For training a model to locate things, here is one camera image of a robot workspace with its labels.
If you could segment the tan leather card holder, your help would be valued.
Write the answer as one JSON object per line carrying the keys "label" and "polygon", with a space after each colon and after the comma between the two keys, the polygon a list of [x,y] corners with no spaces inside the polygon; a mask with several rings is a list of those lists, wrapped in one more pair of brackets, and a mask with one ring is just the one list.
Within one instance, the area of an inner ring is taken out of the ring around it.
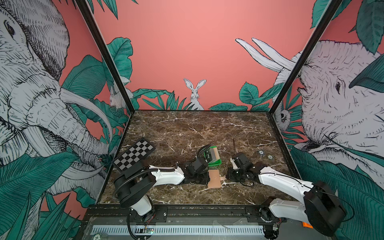
{"label": "tan leather card holder", "polygon": [[219,170],[208,170],[209,178],[208,189],[219,189],[222,187],[222,181],[226,180],[226,177],[220,175]]}

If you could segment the green plastic tray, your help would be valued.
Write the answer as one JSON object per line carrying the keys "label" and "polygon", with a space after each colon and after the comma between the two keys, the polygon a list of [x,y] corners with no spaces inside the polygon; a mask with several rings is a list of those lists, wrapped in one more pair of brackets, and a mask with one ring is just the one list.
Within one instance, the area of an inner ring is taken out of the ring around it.
{"label": "green plastic tray", "polygon": [[217,167],[222,164],[219,150],[216,146],[209,147],[204,151],[204,158],[206,159],[209,167]]}

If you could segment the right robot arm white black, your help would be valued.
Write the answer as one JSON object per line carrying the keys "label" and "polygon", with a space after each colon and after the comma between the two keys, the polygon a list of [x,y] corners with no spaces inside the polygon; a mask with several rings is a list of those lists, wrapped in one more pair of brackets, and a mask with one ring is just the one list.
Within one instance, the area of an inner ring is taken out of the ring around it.
{"label": "right robot arm white black", "polygon": [[270,186],[294,198],[287,201],[269,197],[256,207],[256,217],[268,240],[278,237],[279,225],[286,219],[310,224],[322,235],[332,237],[347,215],[339,198],[324,182],[303,181],[263,163],[253,164],[244,153],[234,154],[230,162],[227,179]]}

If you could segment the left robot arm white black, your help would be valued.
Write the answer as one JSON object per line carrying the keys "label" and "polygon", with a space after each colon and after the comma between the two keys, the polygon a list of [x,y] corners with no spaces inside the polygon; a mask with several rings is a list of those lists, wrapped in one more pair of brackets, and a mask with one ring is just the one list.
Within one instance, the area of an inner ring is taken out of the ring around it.
{"label": "left robot arm white black", "polygon": [[146,160],[135,163],[122,172],[114,181],[113,197],[122,208],[131,208],[145,222],[155,214],[154,205],[147,192],[161,185],[206,185],[209,181],[209,164],[204,157],[191,162],[176,164],[175,167],[155,167]]}

